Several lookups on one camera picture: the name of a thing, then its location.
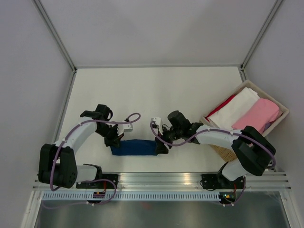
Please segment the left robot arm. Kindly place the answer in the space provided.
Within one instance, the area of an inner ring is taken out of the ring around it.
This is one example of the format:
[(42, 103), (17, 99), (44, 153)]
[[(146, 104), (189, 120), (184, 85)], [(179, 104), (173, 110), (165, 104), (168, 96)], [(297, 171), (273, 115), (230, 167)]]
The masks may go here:
[(94, 133), (104, 138), (107, 147), (120, 147), (123, 134), (118, 133), (118, 124), (109, 123), (112, 117), (112, 110), (99, 104), (94, 111), (84, 111), (80, 123), (62, 140), (44, 144), (40, 150), (39, 182), (49, 184), (52, 191), (71, 188), (78, 182), (87, 182), (93, 188), (101, 187), (104, 182), (102, 168), (93, 164), (77, 165), (75, 155)]

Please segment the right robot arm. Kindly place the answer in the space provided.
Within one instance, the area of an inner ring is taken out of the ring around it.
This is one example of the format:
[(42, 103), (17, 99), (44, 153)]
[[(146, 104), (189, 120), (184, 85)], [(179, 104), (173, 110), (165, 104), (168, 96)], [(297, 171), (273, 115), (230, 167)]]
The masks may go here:
[(210, 144), (232, 150), (236, 159), (226, 162), (216, 173), (215, 183), (209, 190), (221, 187), (228, 189), (233, 182), (247, 174), (262, 176), (264, 171), (276, 166), (276, 150), (273, 145), (254, 127), (243, 130), (224, 130), (199, 122), (190, 122), (178, 110), (168, 115), (170, 127), (162, 124), (159, 117), (152, 118), (150, 128), (155, 136), (156, 153), (166, 154), (176, 147), (175, 141), (183, 139), (186, 143)]

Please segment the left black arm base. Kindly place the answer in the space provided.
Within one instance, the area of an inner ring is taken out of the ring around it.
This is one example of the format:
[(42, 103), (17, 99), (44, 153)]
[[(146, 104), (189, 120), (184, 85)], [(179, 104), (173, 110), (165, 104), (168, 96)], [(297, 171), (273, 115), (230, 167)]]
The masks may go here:
[(80, 182), (76, 184), (77, 189), (100, 189), (100, 190), (114, 190), (114, 186), (118, 184), (118, 174), (106, 173), (101, 178), (96, 178), (95, 182)]

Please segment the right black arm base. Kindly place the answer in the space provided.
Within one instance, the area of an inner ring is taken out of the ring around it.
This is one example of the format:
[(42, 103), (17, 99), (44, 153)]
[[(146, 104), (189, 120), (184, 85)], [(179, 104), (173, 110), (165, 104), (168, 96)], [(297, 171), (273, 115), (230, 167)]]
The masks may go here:
[(233, 190), (235, 187), (242, 189), (244, 186), (244, 178), (238, 177), (236, 180), (228, 180), (222, 174), (208, 173), (202, 174), (200, 185), (205, 190)]

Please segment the blue t shirt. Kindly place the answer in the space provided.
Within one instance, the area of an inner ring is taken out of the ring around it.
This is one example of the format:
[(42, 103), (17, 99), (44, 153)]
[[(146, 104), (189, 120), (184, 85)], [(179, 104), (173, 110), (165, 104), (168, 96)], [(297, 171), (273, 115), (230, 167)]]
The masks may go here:
[(115, 156), (157, 156), (156, 142), (151, 140), (124, 140), (120, 147), (111, 146), (112, 155)]

